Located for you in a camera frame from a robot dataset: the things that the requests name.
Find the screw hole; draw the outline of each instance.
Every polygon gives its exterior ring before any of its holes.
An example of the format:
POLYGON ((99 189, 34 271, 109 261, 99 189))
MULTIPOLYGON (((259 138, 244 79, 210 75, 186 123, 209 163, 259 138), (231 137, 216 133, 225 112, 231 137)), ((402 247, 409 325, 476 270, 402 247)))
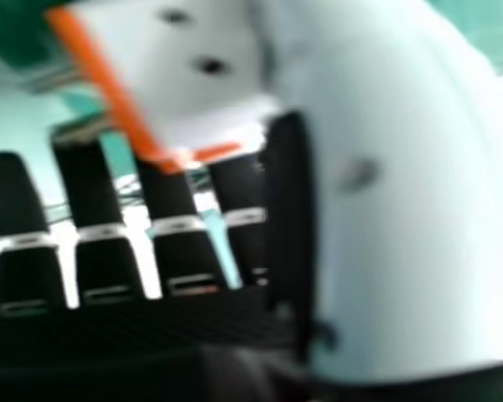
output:
POLYGON ((164 10, 160 14, 163 21, 172 25, 190 25, 194 21, 190 15, 183 10, 172 9, 164 10))
POLYGON ((225 75, 229 72, 229 65, 214 57, 204 57, 196 62, 199 71, 207 75, 225 75))

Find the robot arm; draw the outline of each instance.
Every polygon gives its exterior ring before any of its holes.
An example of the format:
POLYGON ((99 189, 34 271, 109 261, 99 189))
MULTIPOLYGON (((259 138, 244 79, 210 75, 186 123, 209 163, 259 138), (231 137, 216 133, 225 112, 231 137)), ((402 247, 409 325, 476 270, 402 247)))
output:
POLYGON ((338 340, 312 337, 314 374, 398 384, 503 364, 503 93, 423 0, 83 2, 49 19, 167 172, 182 148, 242 152, 236 127, 304 122, 306 319, 338 340))

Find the orange and white object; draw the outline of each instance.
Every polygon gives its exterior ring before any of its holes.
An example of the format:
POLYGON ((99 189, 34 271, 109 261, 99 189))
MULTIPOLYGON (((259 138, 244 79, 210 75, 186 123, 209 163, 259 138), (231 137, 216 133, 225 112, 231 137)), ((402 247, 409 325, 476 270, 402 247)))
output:
POLYGON ((243 152, 250 127, 277 111, 246 2, 175 4, 79 2, 47 14, 135 153, 169 173, 184 149, 201 162, 243 152))

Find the white surface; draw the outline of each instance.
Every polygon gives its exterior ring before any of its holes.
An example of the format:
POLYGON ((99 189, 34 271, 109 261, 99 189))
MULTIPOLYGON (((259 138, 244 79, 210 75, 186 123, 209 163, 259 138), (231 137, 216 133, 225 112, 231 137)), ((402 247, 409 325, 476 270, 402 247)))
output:
POLYGON ((503 363, 503 93, 424 1, 291 0, 272 15, 278 93, 312 133, 314 372, 377 384, 503 363), (294 67, 295 52, 297 68, 294 67), (356 193, 345 159, 380 168, 356 193))
POLYGON ((81 20, 163 146, 193 149, 235 140, 234 128, 276 110, 262 88, 262 60, 242 0, 142 0, 76 3, 81 20), (194 22, 175 26, 163 10, 182 9, 194 22), (213 56, 228 75, 200 73, 213 56))

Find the orange edge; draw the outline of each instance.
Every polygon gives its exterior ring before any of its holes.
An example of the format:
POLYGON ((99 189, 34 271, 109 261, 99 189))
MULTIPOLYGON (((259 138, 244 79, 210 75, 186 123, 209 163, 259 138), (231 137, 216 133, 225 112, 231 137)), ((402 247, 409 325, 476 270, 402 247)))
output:
MULTIPOLYGON (((153 140, 149 129, 129 100, 127 92, 119 85, 82 22, 69 9, 63 7, 53 8, 45 16, 65 47, 75 57, 80 70, 101 89, 111 107, 111 118, 125 132, 134 152, 148 161, 156 162, 165 173, 182 172, 184 167, 171 156, 172 152, 161 148, 153 140)), ((228 142, 197 150, 194 158, 201 162, 211 162, 239 149, 241 149, 240 143, 228 142)))

